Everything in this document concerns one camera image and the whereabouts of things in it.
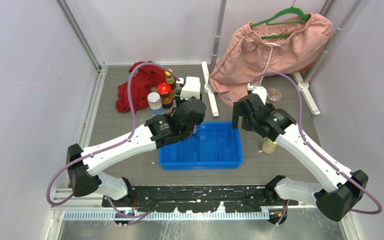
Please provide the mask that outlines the silver lid grain jar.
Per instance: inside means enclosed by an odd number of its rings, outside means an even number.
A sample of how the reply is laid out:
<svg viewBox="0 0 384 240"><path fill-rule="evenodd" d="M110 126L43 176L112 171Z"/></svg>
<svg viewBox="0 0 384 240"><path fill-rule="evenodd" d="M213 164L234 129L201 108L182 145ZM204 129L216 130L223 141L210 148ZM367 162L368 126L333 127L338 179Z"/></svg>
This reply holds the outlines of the silver lid grain jar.
<svg viewBox="0 0 384 240"><path fill-rule="evenodd" d="M267 98L272 102L276 102L282 98L282 93L276 88L270 88L267 90Z"/></svg>

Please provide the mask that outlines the blue plastic divided bin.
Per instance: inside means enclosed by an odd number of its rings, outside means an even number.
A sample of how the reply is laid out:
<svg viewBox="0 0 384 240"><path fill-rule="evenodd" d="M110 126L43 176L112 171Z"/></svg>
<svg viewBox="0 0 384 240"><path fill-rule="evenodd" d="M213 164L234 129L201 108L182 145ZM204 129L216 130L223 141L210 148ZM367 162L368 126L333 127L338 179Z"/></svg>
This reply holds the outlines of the blue plastic divided bin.
<svg viewBox="0 0 384 240"><path fill-rule="evenodd" d="M159 149L164 170L236 169L242 163L240 132L230 121L203 122L193 136Z"/></svg>

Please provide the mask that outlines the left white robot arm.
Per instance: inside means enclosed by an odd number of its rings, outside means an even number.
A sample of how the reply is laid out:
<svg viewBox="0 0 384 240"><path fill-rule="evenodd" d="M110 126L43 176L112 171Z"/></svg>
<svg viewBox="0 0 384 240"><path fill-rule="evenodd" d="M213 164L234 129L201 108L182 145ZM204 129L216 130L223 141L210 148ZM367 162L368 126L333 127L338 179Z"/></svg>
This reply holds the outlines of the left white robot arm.
<svg viewBox="0 0 384 240"><path fill-rule="evenodd" d="M113 177L104 170L135 155L191 137L203 122L205 112L206 105L193 97L170 113L155 115L120 137L85 148L77 143L69 146L66 163L73 196L98 193L110 197L122 207L129 206L134 194L128 180Z"/></svg>

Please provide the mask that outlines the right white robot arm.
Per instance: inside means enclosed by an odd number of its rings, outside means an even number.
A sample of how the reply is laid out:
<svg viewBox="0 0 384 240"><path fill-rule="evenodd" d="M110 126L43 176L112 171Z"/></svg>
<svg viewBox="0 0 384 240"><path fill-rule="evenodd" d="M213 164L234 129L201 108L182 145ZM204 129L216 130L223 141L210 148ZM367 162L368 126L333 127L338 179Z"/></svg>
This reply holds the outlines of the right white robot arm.
<svg viewBox="0 0 384 240"><path fill-rule="evenodd" d="M369 177L362 170L351 171L327 154L285 110L263 103L258 94L251 93L233 104L232 128L241 125L267 138L292 154L317 182L292 180L277 175L266 185L266 200L278 205L294 200L316 206L328 219L339 222L363 197L360 188L367 186Z"/></svg>

